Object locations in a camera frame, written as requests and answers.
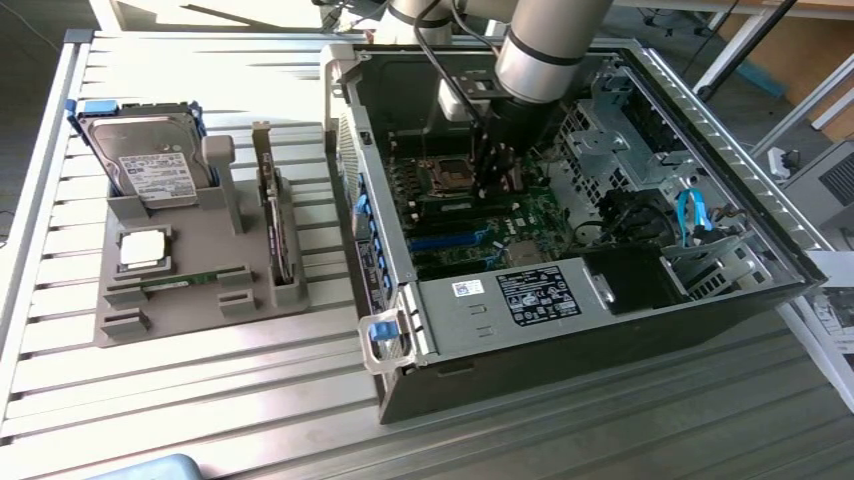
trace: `gray plastic holder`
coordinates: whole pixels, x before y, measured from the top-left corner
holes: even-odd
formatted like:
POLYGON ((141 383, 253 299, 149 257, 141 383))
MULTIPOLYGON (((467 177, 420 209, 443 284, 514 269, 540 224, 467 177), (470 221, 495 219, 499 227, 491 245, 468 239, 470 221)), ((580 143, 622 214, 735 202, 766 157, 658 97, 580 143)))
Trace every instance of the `gray plastic holder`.
POLYGON ((220 293, 216 296, 216 301, 219 303, 219 310, 225 317, 251 315, 256 309, 252 290, 220 293))
MULTIPOLYGON (((109 200, 95 325, 99 347, 291 315, 309 306, 287 179, 280 178, 279 207, 293 280, 280 285, 271 275, 269 237, 257 183, 253 180, 233 183, 228 171, 233 161, 229 137, 205 137, 203 147, 212 155, 208 163, 217 168, 220 186, 196 190, 196 205, 145 210, 139 198, 109 200), (135 275, 116 276, 120 232, 151 229, 168 233, 168 272, 139 269, 135 275), (224 263, 240 268, 219 274, 213 282, 191 282, 149 291, 131 287, 140 279, 201 274, 224 263), (125 312, 139 312, 139 320, 125 312)), ((164 263, 151 268, 161 269, 164 263)))
POLYGON ((109 336, 135 336, 145 333, 151 328, 148 317, 139 308, 121 310, 104 317, 101 331, 109 336))

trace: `metal table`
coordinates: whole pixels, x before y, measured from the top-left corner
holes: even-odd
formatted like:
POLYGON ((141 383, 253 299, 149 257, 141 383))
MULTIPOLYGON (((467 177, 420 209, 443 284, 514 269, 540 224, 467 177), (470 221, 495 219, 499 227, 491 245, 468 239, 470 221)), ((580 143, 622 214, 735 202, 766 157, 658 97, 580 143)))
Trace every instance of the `metal table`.
POLYGON ((81 478, 177 452, 208 477, 236 478, 854 471, 854 418, 774 313, 694 349, 380 426, 319 127, 319 50, 355 37, 79 33, 0 250, 3 478, 81 478), (309 313, 88 345, 107 180, 63 120, 67 98, 197 100, 208 130, 235 137, 239 179, 253 175, 251 121, 272 123, 276 164, 297 192, 309 313))

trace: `motherboard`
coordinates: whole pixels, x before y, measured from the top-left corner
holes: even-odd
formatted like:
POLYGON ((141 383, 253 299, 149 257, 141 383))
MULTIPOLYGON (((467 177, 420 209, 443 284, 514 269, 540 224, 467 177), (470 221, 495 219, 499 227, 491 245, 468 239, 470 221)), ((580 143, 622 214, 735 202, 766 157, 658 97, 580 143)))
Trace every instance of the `motherboard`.
POLYGON ((386 159, 386 172, 419 279, 548 262, 566 249, 568 224, 550 177, 523 158, 487 199, 472 194, 464 155, 386 159))

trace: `black cable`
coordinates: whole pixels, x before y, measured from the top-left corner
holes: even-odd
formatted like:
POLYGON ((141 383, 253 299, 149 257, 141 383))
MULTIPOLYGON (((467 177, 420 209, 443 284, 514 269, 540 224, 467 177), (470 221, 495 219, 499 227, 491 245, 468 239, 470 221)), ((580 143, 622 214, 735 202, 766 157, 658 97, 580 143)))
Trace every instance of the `black cable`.
POLYGON ((667 214, 664 212, 662 212, 662 210, 659 208, 656 208, 654 205, 650 205, 648 203, 644 203, 643 205, 640 205, 640 208, 651 210, 652 213, 655 213, 655 215, 658 215, 658 217, 664 221, 664 225, 667 225, 667 230, 670 230, 670 236, 674 239, 674 242, 678 244, 679 243, 679 237, 678 237, 678 234, 676 234, 676 229, 672 226, 672 220, 670 219, 667 214))
POLYGON ((347 33, 347 32, 352 32, 352 29, 356 28, 356 25, 359 25, 362 22, 364 22, 368 18, 371 18, 374 15, 376 15, 379 12, 383 11, 383 9, 388 6, 388 0, 386 0, 379 7, 376 7, 376 10, 374 10, 371 13, 368 13, 367 15, 364 15, 359 20, 356 20, 354 22, 354 24, 350 26, 350 28, 347 28, 347 30, 344 30, 343 32, 339 33, 347 33))
POLYGON ((839 233, 842 234, 842 241, 845 242, 845 245, 849 247, 849 250, 854 252, 854 245, 851 245, 851 231, 842 227, 839 229, 839 233))
POLYGON ((344 8, 347 8, 347 5, 350 5, 352 2, 354 0, 342 0, 342 2, 332 8, 332 10, 330 10, 330 13, 327 13, 323 17, 323 20, 320 20, 320 33, 328 32, 330 29, 335 26, 338 20, 342 18, 342 12, 344 11, 344 8))
POLYGON ((715 26, 714 30, 711 31, 711 33, 706 37, 706 40, 703 41, 703 44, 699 46, 699 48, 694 52, 694 55, 691 56, 691 59, 688 60, 688 64, 684 67, 684 69, 682 70, 682 77, 684 77, 684 74, 688 72, 688 69, 691 68, 691 65, 694 65, 694 62, 696 61, 696 57, 699 57, 699 53, 703 51, 703 48, 706 48, 706 45, 708 45, 708 42, 711 41, 714 36, 718 34, 718 31, 720 30, 720 27, 726 23, 727 18, 730 18, 730 15, 732 14, 732 10, 735 10, 735 7, 738 6, 738 2, 740 2, 740 0, 735 0, 732 2, 732 5, 730 5, 730 8, 727 9, 726 13, 723 14, 723 19, 720 20, 720 22, 715 26))
POLYGON ((480 116, 480 112, 478 112, 478 109, 468 101, 468 97, 466 97, 466 94, 463 93, 462 88, 459 87, 459 85, 451 78, 451 75, 448 74, 447 70, 439 63, 436 54, 432 52, 432 49, 430 48, 430 45, 424 40, 424 34, 422 33, 422 29, 420 29, 420 25, 422 25, 422 22, 424 21, 424 17, 427 17, 427 14, 430 14, 432 9, 436 8, 436 5, 439 5, 440 1, 442 0, 432 0, 430 5, 427 5, 427 8, 424 8, 422 13, 418 14, 418 17, 415 18, 415 25, 412 26, 412 32, 415 33, 415 39, 418 40, 418 44, 422 47, 422 50, 424 51, 424 55, 427 55, 427 59, 430 60, 430 63, 432 63, 432 66, 436 68, 436 71, 439 72, 439 76, 443 78, 444 83, 448 84, 448 88, 451 89, 451 92, 454 93, 456 100, 459 100, 459 102, 463 104, 463 107, 466 108, 468 115, 471 115, 471 119, 472 119, 472 122, 475 123, 475 126, 479 127, 480 125, 483 125, 483 117, 480 116))
POLYGON ((498 55, 500 54, 498 47, 492 45, 492 42, 490 42, 483 35, 475 32, 474 29, 468 25, 466 25, 466 22, 463 21, 463 17, 459 15, 459 10, 456 10, 456 3, 458 3, 458 0, 454 0, 451 2, 451 12, 454 13, 454 20, 456 21, 459 28, 462 28, 468 35, 475 37, 480 41, 480 43, 483 43, 487 47, 490 47, 490 50, 492 50, 492 54, 498 57, 498 55))

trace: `cable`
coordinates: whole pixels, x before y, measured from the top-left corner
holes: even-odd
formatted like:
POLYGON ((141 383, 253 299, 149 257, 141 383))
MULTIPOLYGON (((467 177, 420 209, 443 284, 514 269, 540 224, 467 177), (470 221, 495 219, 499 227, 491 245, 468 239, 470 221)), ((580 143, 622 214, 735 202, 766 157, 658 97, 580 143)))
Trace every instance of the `cable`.
POLYGON ((354 0, 342 0, 342 2, 330 10, 330 13, 326 14, 323 20, 320 20, 320 33, 326 33, 338 23, 338 20, 342 18, 342 12, 347 5, 350 5, 354 0))
POLYGON ((738 6, 738 2, 740 2, 740 0, 735 0, 732 2, 732 5, 730 5, 730 8, 727 9, 726 13, 723 14, 723 20, 720 20, 720 22, 718 22, 718 25, 715 26, 715 29, 711 31, 711 33, 706 37, 706 40, 703 41, 702 45, 699 46, 699 48, 694 52, 694 55, 691 56, 691 59, 688 60, 688 64, 684 67, 684 69, 682 70, 682 77, 684 77, 684 74, 688 73, 688 69, 691 68, 691 65, 694 65, 694 61, 696 60, 696 57, 699 57, 699 52, 703 51, 703 48, 706 48, 706 45, 708 45, 708 42, 711 41, 714 36, 718 34, 718 31, 720 30, 720 27, 726 23, 726 19, 730 18, 730 15, 732 14, 732 10, 735 10, 735 7, 738 6))
POLYGON ((415 39, 418 40, 418 44, 420 45, 422 50, 424 51, 424 55, 427 55, 427 59, 430 60, 430 63, 432 63, 432 66, 436 68, 436 71, 439 72, 439 76, 442 76, 444 83, 447 83, 448 88, 451 89, 451 92, 456 97, 456 100, 459 100, 459 102, 463 104, 463 107, 466 108, 468 115, 471 115, 471 119, 472 119, 472 122, 475 123, 475 126, 479 127, 480 125, 483 125, 483 117, 480 116, 480 112, 478 112, 478 109, 468 101, 468 98, 466 97, 463 90, 460 89, 459 85, 451 78, 451 75, 448 74, 447 70, 439 63, 436 54, 432 52, 430 45, 427 45, 427 41, 424 40, 424 34, 422 33, 422 29, 420 29, 420 25, 422 25, 422 22, 424 21, 424 17, 427 17, 427 14, 432 11, 434 8, 436 8, 436 5, 439 5, 440 1, 442 0, 432 0, 430 5, 427 5, 427 8, 424 8, 422 13, 418 14, 418 17, 415 18, 415 25, 412 26, 412 32, 415 33, 415 39))
POLYGON ((386 0, 379 7, 376 7, 376 10, 374 10, 371 13, 368 13, 367 15, 364 15, 359 20, 356 20, 354 22, 352 25, 350 25, 350 27, 347 28, 347 30, 344 30, 343 32, 338 32, 338 33, 347 33, 347 32, 352 32, 352 29, 356 28, 356 25, 359 25, 362 22, 364 22, 367 19, 370 19, 371 17, 374 17, 374 15, 376 15, 379 12, 383 11, 383 9, 388 6, 388 0, 386 0))
POLYGON ((664 225, 667 225, 667 230, 670 231, 670 237, 674 239, 675 243, 679 243, 679 236, 676 234, 676 229, 672 227, 672 221, 671 221, 670 217, 667 216, 667 214, 664 212, 662 212, 662 210, 659 208, 656 208, 654 205, 650 205, 648 203, 644 203, 643 205, 640 205, 639 208, 640 209, 646 209, 646 210, 651 210, 652 213, 655 213, 655 215, 658 215, 658 217, 664 221, 664 225))
POLYGON ((44 40, 44 43, 47 43, 51 48, 53 50, 56 50, 59 52, 59 47, 56 46, 56 44, 48 39, 48 37, 45 37, 44 35, 41 35, 41 33, 39 32, 39 30, 35 29, 35 27, 29 24, 29 22, 27 21, 27 19, 21 16, 20 13, 17 13, 15 10, 12 10, 12 8, 3 2, 0 2, 0 7, 3 7, 3 9, 9 12, 12 15, 15 15, 17 17, 17 19, 21 21, 21 23, 24 24, 24 26, 29 29, 29 31, 32 33, 36 34, 36 36, 44 40))
POLYGON ((458 1, 459 0, 451 1, 451 13, 454 13, 454 20, 456 21, 459 28, 462 28, 468 35, 475 37, 480 41, 480 43, 483 43, 487 47, 490 47, 490 50, 492 50, 492 54, 498 57, 500 54, 498 47, 492 45, 492 42, 490 42, 483 35, 475 32, 474 29, 468 25, 466 25, 466 22, 463 21, 463 17, 460 17, 459 15, 459 10, 456 10, 458 1))

